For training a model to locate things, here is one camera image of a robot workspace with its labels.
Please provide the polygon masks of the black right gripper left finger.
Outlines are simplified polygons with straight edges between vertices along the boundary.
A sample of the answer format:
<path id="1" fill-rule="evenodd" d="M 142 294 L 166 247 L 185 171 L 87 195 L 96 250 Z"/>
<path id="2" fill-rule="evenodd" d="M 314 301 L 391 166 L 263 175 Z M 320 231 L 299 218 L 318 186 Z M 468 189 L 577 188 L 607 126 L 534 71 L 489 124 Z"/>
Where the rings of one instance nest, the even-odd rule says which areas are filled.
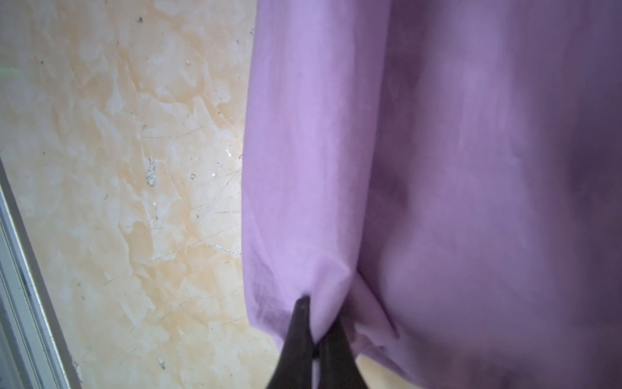
<path id="1" fill-rule="evenodd" d="M 296 301 L 275 372 L 267 389 L 311 389 L 315 343 L 309 327 L 310 297 Z"/>

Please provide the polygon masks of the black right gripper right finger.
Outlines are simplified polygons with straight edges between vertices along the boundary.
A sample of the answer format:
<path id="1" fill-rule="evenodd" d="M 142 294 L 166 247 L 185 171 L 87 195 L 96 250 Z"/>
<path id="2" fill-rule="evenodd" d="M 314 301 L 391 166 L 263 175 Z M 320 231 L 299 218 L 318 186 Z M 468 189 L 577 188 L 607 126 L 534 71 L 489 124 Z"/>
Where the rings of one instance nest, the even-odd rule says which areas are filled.
<path id="1" fill-rule="evenodd" d="M 352 355 L 340 319 L 336 319 L 317 346 L 320 389 L 368 389 Z"/>

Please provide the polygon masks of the purple long pants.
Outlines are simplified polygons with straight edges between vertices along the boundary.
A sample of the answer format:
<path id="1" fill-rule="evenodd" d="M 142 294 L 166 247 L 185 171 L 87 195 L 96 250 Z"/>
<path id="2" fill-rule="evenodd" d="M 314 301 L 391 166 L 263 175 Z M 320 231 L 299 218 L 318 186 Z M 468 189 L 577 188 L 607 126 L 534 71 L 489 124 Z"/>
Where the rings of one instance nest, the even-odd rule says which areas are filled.
<path id="1" fill-rule="evenodd" d="M 621 385 L 621 4 L 260 1 L 253 327 L 426 388 Z"/>

